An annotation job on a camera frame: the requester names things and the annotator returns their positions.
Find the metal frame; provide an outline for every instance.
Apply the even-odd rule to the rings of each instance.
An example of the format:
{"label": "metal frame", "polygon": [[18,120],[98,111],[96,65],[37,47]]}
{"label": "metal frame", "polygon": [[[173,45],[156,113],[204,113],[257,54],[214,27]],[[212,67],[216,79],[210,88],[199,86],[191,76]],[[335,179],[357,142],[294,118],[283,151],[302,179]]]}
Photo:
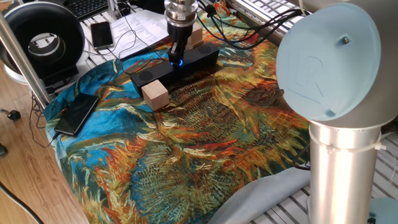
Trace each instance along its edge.
{"label": "metal frame", "polygon": [[0,15],[0,40],[44,109],[52,100],[2,14]]}

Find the metal rod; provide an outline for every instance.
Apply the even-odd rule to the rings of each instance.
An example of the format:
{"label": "metal rod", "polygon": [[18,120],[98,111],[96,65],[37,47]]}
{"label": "metal rod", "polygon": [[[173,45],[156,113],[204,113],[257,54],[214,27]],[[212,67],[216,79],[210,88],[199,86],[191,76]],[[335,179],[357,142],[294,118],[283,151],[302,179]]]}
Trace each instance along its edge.
{"label": "metal rod", "polygon": [[0,15],[0,40],[44,109],[52,100],[2,14]]}
{"label": "metal rod", "polygon": [[310,223],[367,223],[377,154],[371,147],[380,138],[380,126],[350,129],[311,123],[310,135]]}

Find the phone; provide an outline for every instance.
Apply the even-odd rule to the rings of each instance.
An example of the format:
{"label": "phone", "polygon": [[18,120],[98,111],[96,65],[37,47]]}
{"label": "phone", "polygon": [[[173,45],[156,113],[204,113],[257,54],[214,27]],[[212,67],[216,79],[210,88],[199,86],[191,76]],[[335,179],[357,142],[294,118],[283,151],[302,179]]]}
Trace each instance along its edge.
{"label": "phone", "polygon": [[99,22],[90,25],[90,27],[94,49],[101,50],[113,46],[112,30],[109,22]]}
{"label": "phone", "polygon": [[58,133],[76,136],[99,100],[98,96],[79,93],[54,130]]}

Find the cable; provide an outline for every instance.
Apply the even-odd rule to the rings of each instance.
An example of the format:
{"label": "cable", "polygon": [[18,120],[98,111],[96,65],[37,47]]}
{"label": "cable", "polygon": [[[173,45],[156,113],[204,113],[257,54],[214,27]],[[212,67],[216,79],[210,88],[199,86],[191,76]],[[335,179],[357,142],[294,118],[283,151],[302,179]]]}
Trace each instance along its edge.
{"label": "cable", "polygon": [[36,142],[36,144],[40,145],[42,148],[46,148],[46,147],[49,147],[49,146],[51,145],[51,143],[58,137],[59,133],[56,133],[56,134],[54,135],[54,137],[52,138],[52,140],[50,141],[50,143],[49,143],[48,145],[46,145],[46,146],[43,146],[43,145],[40,144],[38,141],[36,141],[35,136],[34,136],[34,134],[33,134],[32,124],[31,124],[31,123],[32,123],[32,112],[33,112],[33,110],[36,110],[35,107],[36,107],[36,105],[38,105],[37,102],[36,102],[36,104],[34,105],[34,102],[35,102],[35,101],[36,101],[35,96],[32,95],[32,108],[30,109],[30,115],[29,115],[29,129],[30,129],[30,132],[32,133],[32,139],[33,139],[33,141]]}
{"label": "cable", "polygon": [[299,152],[299,153],[294,157],[294,159],[293,159],[293,166],[294,166],[295,168],[300,169],[300,170],[311,170],[311,167],[307,165],[308,161],[305,163],[305,167],[302,167],[302,166],[297,165],[297,162],[299,161],[299,159],[300,159],[300,158],[303,156],[303,154],[304,154],[305,152],[307,152],[309,149],[310,149],[310,145],[307,144],[307,145],[303,148],[303,150],[301,150],[301,152]]}
{"label": "cable", "polygon": [[[257,45],[259,45],[260,43],[262,43],[263,41],[265,41],[268,37],[271,36],[271,34],[273,34],[283,23],[285,23],[286,21],[288,21],[289,19],[296,17],[296,16],[302,16],[302,15],[307,15],[309,14],[309,12],[305,12],[304,10],[300,10],[300,9],[289,9],[281,14],[276,15],[275,17],[273,17],[271,20],[267,21],[265,24],[260,25],[260,26],[256,26],[256,27],[241,27],[241,26],[236,26],[236,25],[232,25],[232,24],[228,24],[227,22],[224,22],[221,17],[219,15],[217,15],[215,7],[212,5],[205,5],[203,3],[202,0],[198,0],[198,2],[200,4],[203,5],[203,7],[199,6],[201,9],[203,9],[205,12],[207,12],[207,17],[209,17],[213,24],[215,25],[215,27],[217,28],[218,32],[221,34],[221,37],[217,37],[216,35],[214,35],[208,28],[207,26],[202,22],[202,20],[198,17],[199,22],[202,24],[202,26],[209,32],[209,34],[211,34],[213,37],[215,37],[218,40],[222,40],[224,42],[226,42],[227,44],[229,44],[230,46],[239,49],[239,50],[250,50],[254,47],[256,47]],[[221,23],[221,28],[218,26],[218,24],[216,23],[216,21],[219,21]],[[244,35],[244,37],[240,38],[239,40],[228,40],[228,38],[226,38],[225,34],[224,34],[224,29],[223,29],[223,24],[226,24],[227,26],[231,26],[237,29],[244,29],[246,30],[246,34]],[[276,24],[276,26],[265,36],[263,37],[260,41],[257,41],[255,44],[250,45],[249,47],[241,47],[239,45],[234,45],[236,43],[241,43],[244,42],[246,40],[249,40],[251,37],[253,37],[254,35],[256,35],[258,32],[260,32],[261,29],[272,26]],[[249,34],[249,30],[254,30],[254,32],[249,36],[246,37]]]}
{"label": "cable", "polygon": [[303,8],[303,0],[298,0],[298,6],[300,7],[301,12],[303,13],[304,16],[307,16],[307,14],[304,12]]}
{"label": "cable", "polygon": [[256,42],[255,44],[252,44],[252,45],[249,46],[249,47],[240,47],[240,46],[234,45],[234,43],[233,43],[232,41],[229,41],[229,40],[226,38],[226,36],[224,35],[224,33],[221,31],[220,27],[218,27],[218,24],[214,21],[214,18],[213,18],[213,17],[210,17],[210,19],[213,21],[214,25],[216,26],[216,28],[218,29],[218,31],[220,32],[220,34],[223,36],[223,39],[217,37],[217,36],[214,35],[212,32],[210,32],[210,30],[206,27],[206,25],[201,21],[201,19],[200,19],[199,17],[198,17],[198,20],[199,20],[199,22],[204,26],[204,28],[205,28],[213,37],[217,38],[218,40],[225,41],[227,44],[229,44],[230,46],[232,46],[232,47],[234,47],[234,48],[236,48],[236,49],[238,49],[238,50],[250,50],[250,49],[252,49],[252,48],[258,46],[259,44],[261,44],[263,41],[265,41],[265,40],[266,40],[272,33],[274,33],[284,22],[286,22],[287,20],[289,20],[289,19],[291,19],[291,18],[293,18],[293,17],[295,17],[295,16],[299,16],[300,14],[301,14],[300,11],[298,11],[298,12],[296,11],[296,12],[291,13],[291,14],[288,15],[287,17],[284,17],[283,19],[282,19],[282,18],[279,19],[279,20],[278,20],[279,22],[277,23],[277,25],[276,25],[266,36],[264,36],[260,41]]}
{"label": "cable", "polygon": [[[129,24],[129,22],[127,21],[127,18],[126,18],[125,16],[124,16],[124,19],[126,20],[126,23],[127,23],[127,25],[129,26],[130,30],[127,31],[127,32],[125,32],[122,36],[120,36],[119,40],[116,42],[116,45],[114,46],[114,50],[113,50],[113,51],[111,51],[110,53],[106,53],[106,54],[95,54],[95,53],[88,52],[88,51],[86,51],[86,50],[85,50],[85,52],[88,52],[89,54],[92,54],[92,55],[107,55],[107,54],[113,54],[113,52],[116,50],[116,47],[118,46],[119,41],[122,39],[122,37],[123,37],[125,34],[127,34],[128,32],[132,32],[132,33],[134,34],[134,36],[135,36],[133,45],[130,46],[130,47],[128,47],[128,48],[126,48],[126,49],[124,49],[124,50],[122,50],[122,51],[120,51],[119,54],[118,54],[118,60],[119,60],[120,66],[121,66],[121,68],[122,68],[122,71],[123,71],[124,73],[126,73],[126,74],[128,74],[128,75],[133,75],[133,74],[135,74],[135,73],[141,71],[146,65],[148,65],[150,62],[153,62],[154,60],[163,60],[163,61],[165,61],[165,59],[162,58],[150,45],[148,45],[148,44],[145,43],[141,38],[138,37],[136,31],[132,29],[132,27],[130,26],[130,24]],[[123,63],[122,63],[120,57],[121,57],[121,54],[123,54],[124,52],[128,51],[129,49],[133,48],[133,47],[136,45],[137,39],[139,39],[139,40],[140,40],[142,43],[144,43],[148,48],[150,48],[150,49],[151,49],[151,52],[154,52],[159,58],[154,58],[154,59],[150,60],[149,62],[147,62],[144,66],[142,66],[139,70],[137,70],[137,71],[134,72],[134,73],[128,73],[128,72],[126,72],[125,69],[123,68]]]}
{"label": "cable", "polygon": [[8,190],[7,187],[2,184],[2,182],[0,182],[0,190],[4,192],[11,200],[17,203],[21,208],[23,208],[37,222],[37,224],[44,224],[40,217],[21,199],[19,199],[10,190]]}
{"label": "cable", "polygon": [[[133,30],[133,29],[131,28],[131,26],[130,26],[130,23],[127,21],[126,16],[124,16],[124,19],[126,20],[127,25],[130,27],[130,29]],[[146,46],[148,46],[148,47],[151,49],[152,52],[155,52],[155,54],[156,54],[159,58],[161,58],[163,61],[165,61],[165,60],[162,58],[162,56],[160,56],[150,45],[148,45],[147,43],[145,43],[143,40],[141,40],[141,42],[144,43]]]}

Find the wooden cube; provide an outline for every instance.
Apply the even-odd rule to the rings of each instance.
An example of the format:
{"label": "wooden cube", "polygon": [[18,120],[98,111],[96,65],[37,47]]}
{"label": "wooden cube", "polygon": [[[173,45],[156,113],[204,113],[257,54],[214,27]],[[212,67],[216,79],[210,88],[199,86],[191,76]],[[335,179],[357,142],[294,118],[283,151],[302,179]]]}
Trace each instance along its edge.
{"label": "wooden cube", "polygon": [[152,111],[158,110],[169,103],[169,92],[159,80],[141,88],[142,96]]}
{"label": "wooden cube", "polygon": [[203,28],[198,22],[193,24],[192,34],[188,38],[188,44],[194,46],[195,44],[201,42],[203,40]]}
{"label": "wooden cube", "polygon": [[195,45],[192,45],[192,44],[187,44],[187,46],[185,47],[185,50],[192,50],[192,49],[194,49],[194,48],[197,48],[197,47],[199,47],[199,46],[201,46],[201,45],[203,45],[205,42],[202,40],[202,41],[200,41],[200,42],[198,42],[198,43],[196,43]]}

